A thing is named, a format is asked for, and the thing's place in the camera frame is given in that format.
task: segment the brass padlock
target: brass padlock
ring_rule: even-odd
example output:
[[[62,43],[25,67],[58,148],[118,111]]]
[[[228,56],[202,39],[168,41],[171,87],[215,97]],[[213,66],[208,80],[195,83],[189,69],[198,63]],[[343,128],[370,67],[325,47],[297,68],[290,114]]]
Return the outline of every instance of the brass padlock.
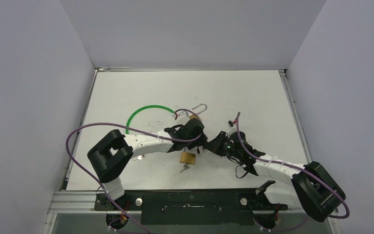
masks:
[[[189,152],[181,152],[180,162],[194,165],[196,161],[196,155]]]

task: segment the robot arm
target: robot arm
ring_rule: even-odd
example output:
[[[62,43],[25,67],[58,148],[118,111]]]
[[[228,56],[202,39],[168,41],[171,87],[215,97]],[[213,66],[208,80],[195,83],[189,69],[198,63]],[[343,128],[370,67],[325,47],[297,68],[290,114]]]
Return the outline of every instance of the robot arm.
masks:
[[[272,204],[302,207],[310,217],[320,222],[323,222],[341,204],[332,193],[305,173],[283,164],[271,163],[272,160],[276,162],[281,160],[253,149],[247,143],[243,132],[240,132],[240,137],[237,132],[230,135],[220,132],[214,140],[207,142],[203,129],[204,125],[198,119],[193,118],[185,124],[178,124],[153,133],[159,137],[143,134],[123,135],[119,130],[112,130],[88,152],[88,159],[107,193],[114,200],[124,195],[119,176],[131,157],[203,146],[216,155],[226,156],[229,160],[242,165],[248,173],[267,176],[287,184],[288,187],[284,188],[277,186],[275,181],[266,182],[256,190],[256,196],[260,199],[267,199]],[[242,143],[249,152],[267,162],[251,157],[244,150]],[[292,165],[312,173],[346,199],[345,193],[319,163]]]
[[[243,132],[240,132],[240,138],[249,152],[261,160],[264,159],[265,162],[256,160],[244,150],[236,131],[230,135],[220,132],[214,140],[205,144],[204,148],[237,162],[247,173],[270,177],[287,185],[287,187],[277,186],[275,181],[270,180],[256,190],[259,198],[264,197],[272,204],[280,203],[303,208],[311,218],[319,222],[323,222],[341,204],[336,196],[310,176],[284,164],[271,163],[274,160],[307,170],[346,199],[345,193],[320,163],[314,161],[308,165],[288,163],[253,149],[247,143]]]
[[[124,195],[119,176],[132,157],[202,146],[207,142],[203,129],[204,125],[196,118],[188,120],[184,125],[178,124],[153,133],[158,137],[143,134],[124,135],[115,129],[90,149],[88,159],[107,193],[116,200]]]

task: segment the metal frame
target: metal frame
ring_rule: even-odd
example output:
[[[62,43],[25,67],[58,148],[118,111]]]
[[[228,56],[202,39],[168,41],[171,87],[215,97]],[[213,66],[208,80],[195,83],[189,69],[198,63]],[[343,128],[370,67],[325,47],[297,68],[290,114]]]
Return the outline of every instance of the metal frame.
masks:
[[[81,120],[81,125],[85,120],[85,116],[88,110],[89,102],[91,99],[92,91],[94,88],[96,76],[98,72],[140,72],[140,71],[229,71],[229,70],[238,70],[236,69],[218,69],[213,68],[212,66],[203,66],[203,67],[196,67],[196,68],[184,68],[184,69],[134,69],[129,67],[117,67],[117,68],[97,68],[95,70],[93,82],[91,84],[90,92],[88,94],[87,104],[85,107],[85,111]],[[293,101],[292,95],[290,93],[290,88],[287,82],[286,77],[286,71],[284,69],[278,70],[280,78],[282,80],[283,88],[286,93],[287,99],[289,101],[289,106],[299,133],[300,140],[302,141],[302,146],[304,149],[304,152],[306,154],[308,162],[312,161],[309,148],[307,146],[306,138],[300,123],[299,116],[296,111],[295,103]],[[74,148],[73,148],[73,156],[75,156],[76,148],[77,148],[77,142],[79,141],[80,135],[77,136]],[[68,171],[65,176],[64,183],[68,182],[69,176],[71,174],[71,168],[72,168],[73,162],[70,160]],[[51,234],[52,230],[54,228],[54,223],[56,220],[56,214],[85,214],[85,213],[91,213],[91,214],[118,214],[120,212],[116,211],[95,211],[94,210],[94,203],[95,203],[95,195],[96,192],[91,191],[85,191],[85,192],[71,192],[71,191],[60,191],[55,192],[48,210],[48,215],[45,221],[45,225],[42,231],[42,234]],[[254,211],[254,213],[263,214],[263,213],[270,213],[271,211]],[[289,209],[287,211],[284,211],[286,213],[302,213],[302,209]],[[141,211],[129,211],[129,214],[141,214]],[[328,218],[330,223],[330,228],[332,230],[333,234],[341,234],[341,228],[339,224],[339,220],[335,218]]]

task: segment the black base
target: black base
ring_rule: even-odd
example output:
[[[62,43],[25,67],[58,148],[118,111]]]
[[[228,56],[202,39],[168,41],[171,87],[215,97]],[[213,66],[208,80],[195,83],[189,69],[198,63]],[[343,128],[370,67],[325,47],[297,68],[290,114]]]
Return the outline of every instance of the black base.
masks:
[[[258,199],[255,190],[133,190],[126,191],[117,202],[125,208],[128,201],[128,211],[141,210],[143,225],[255,225],[253,211],[275,211],[277,208],[276,204]],[[98,198],[100,202],[95,203],[94,210],[116,210],[104,194],[98,194]],[[143,200],[141,206],[135,205],[137,198]],[[241,198],[247,199],[247,205],[240,203]],[[282,206],[281,210],[287,210],[287,206]]]

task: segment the red cable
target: red cable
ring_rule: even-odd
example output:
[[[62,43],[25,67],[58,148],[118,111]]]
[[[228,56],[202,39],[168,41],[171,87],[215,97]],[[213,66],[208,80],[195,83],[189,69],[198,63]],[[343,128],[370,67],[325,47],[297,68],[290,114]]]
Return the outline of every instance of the red cable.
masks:
[[[130,201],[127,201],[127,206],[125,207],[124,211],[127,211],[128,207],[130,207]],[[121,218],[120,220],[122,220],[124,217],[124,214],[121,212]]]

